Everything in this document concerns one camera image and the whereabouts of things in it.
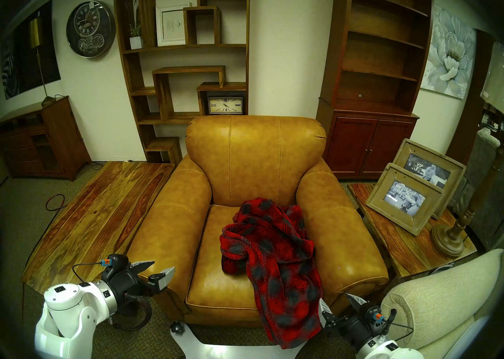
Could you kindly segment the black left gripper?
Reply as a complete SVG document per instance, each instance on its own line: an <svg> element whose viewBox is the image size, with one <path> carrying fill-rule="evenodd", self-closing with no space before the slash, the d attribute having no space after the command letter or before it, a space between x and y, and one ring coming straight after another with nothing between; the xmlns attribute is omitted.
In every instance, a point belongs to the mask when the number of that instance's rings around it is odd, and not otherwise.
<svg viewBox="0 0 504 359"><path fill-rule="evenodd" d="M162 270L142 280L138 274L150 268L154 261L131 263L126 255L109 254L110 261L102 272L102 281L107 283L114 295L117 313L136 316L139 303L136 297L152 297L164 291L175 274L175 267Z"/></svg>

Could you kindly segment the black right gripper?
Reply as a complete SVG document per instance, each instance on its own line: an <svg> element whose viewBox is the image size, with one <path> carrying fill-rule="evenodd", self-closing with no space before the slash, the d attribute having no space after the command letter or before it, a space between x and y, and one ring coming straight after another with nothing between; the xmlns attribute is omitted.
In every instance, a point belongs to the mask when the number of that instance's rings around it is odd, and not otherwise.
<svg viewBox="0 0 504 359"><path fill-rule="evenodd" d="M323 299L319 299L319 321L322 328L327 328L329 336L343 338L353 348L362 348L372 338L388 334L388 321L376 303L347 293L355 313L353 316L334 316Z"/></svg>

